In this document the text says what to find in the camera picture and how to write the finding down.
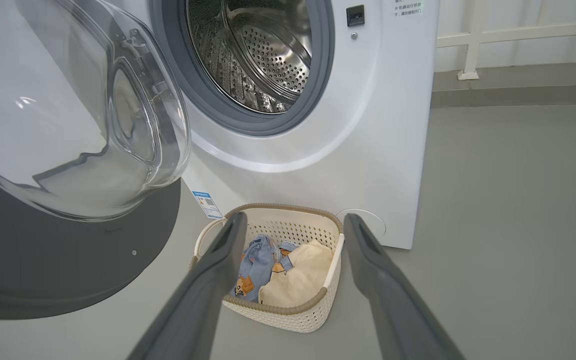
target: stainless steel drum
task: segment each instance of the stainless steel drum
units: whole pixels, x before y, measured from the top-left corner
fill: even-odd
[[[221,0],[216,11],[187,4],[192,45],[220,91],[263,113],[295,104],[313,54],[305,0]]]

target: front-loading washing machine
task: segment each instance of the front-loading washing machine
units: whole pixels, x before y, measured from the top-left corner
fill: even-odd
[[[0,319],[125,287],[166,244],[181,176],[208,217],[355,212],[410,249],[438,11],[0,0]]]

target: basket rim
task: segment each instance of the basket rim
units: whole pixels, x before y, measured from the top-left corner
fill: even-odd
[[[313,209],[312,207],[306,207],[306,206],[283,205],[281,203],[262,203],[262,202],[247,203],[246,205],[242,205],[242,206],[234,208],[233,210],[230,210],[224,216],[224,218],[230,219],[230,217],[233,216],[233,214],[241,212],[243,210],[248,210],[248,209],[291,210],[294,212],[302,212],[302,213],[320,215],[322,217],[325,217],[325,218],[331,220],[334,223],[334,225],[336,225],[336,228],[339,230],[339,234],[344,233],[344,226],[341,223],[340,219],[338,217],[336,217],[335,215],[333,215],[331,212],[327,212],[327,211],[319,210],[319,209]],[[302,303],[302,305],[297,305],[297,306],[293,306],[293,307],[272,306],[272,305],[267,305],[265,303],[257,303],[257,302],[247,301],[247,300],[243,300],[241,298],[235,297],[235,296],[230,296],[229,294],[224,296],[223,300],[226,301],[227,303],[231,303],[231,304],[236,305],[236,306],[241,306],[242,308],[247,308],[247,309],[251,309],[251,310],[258,310],[259,312],[266,312],[266,313],[279,314],[279,315],[296,315],[296,314],[300,314],[303,312],[307,312],[310,309],[313,309],[318,303],[320,303],[320,301],[322,301],[324,299],[327,292],[328,292],[328,289],[326,287],[322,286],[321,289],[319,289],[319,291],[317,292],[317,294],[315,294],[315,296],[313,296],[310,300],[306,301],[305,303]]]

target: white wall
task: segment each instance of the white wall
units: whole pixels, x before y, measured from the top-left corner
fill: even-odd
[[[441,0],[439,37],[467,33],[475,0]],[[576,22],[576,0],[544,0],[542,25]],[[536,26],[541,0],[488,0],[483,31]],[[437,48],[434,71],[461,70],[466,46]],[[576,36],[483,43],[477,68],[576,62]]]

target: cream colored cloth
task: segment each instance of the cream colored cloth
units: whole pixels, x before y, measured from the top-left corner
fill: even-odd
[[[289,253],[288,259],[292,268],[283,271],[281,264],[275,264],[270,281],[259,289],[260,304],[291,308],[311,300],[324,285],[332,251],[312,240]]]

